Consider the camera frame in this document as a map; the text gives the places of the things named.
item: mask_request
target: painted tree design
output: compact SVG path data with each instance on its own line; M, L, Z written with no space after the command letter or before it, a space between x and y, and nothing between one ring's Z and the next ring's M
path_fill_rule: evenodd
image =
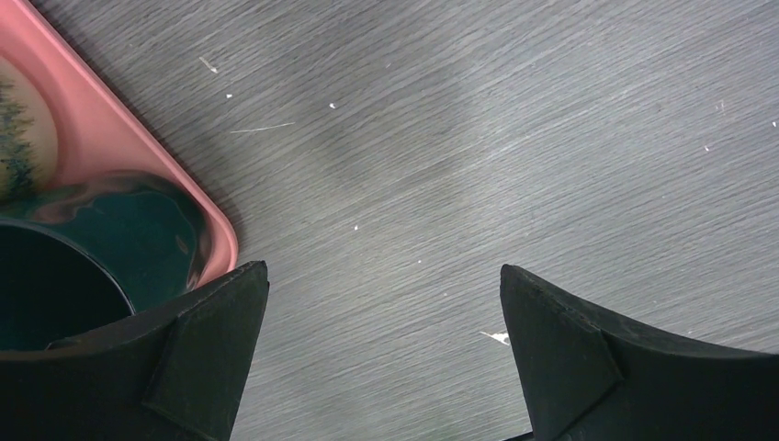
M0 166L8 172L7 197L18 198L32 192L31 148L22 135L32 126L33 119L26 118L23 104L12 99L10 90L13 83L0 76Z

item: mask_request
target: floor surface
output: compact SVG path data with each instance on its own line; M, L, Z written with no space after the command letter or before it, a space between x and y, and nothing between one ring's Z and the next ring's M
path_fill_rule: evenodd
M779 350L777 1L34 3L269 264L235 440L529 429L504 263Z

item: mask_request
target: gray wooden floor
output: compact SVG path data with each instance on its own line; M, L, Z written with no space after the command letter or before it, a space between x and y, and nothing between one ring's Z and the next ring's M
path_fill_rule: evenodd
M519 435L503 263L779 350L776 1L35 3L270 266L233 439Z

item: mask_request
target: pink tray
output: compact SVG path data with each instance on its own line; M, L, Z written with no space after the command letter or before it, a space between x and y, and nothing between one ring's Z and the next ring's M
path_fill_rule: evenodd
M238 240L224 213L27 0L0 0L0 55L38 88L54 116L60 157L51 187L112 170L164 176L208 217L213 251L200 285L235 268Z

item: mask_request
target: dark green bowl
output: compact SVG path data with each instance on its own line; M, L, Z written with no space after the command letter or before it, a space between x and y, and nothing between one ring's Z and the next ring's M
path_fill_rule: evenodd
M193 289L210 256L197 202L116 172L0 207L0 350L115 322Z

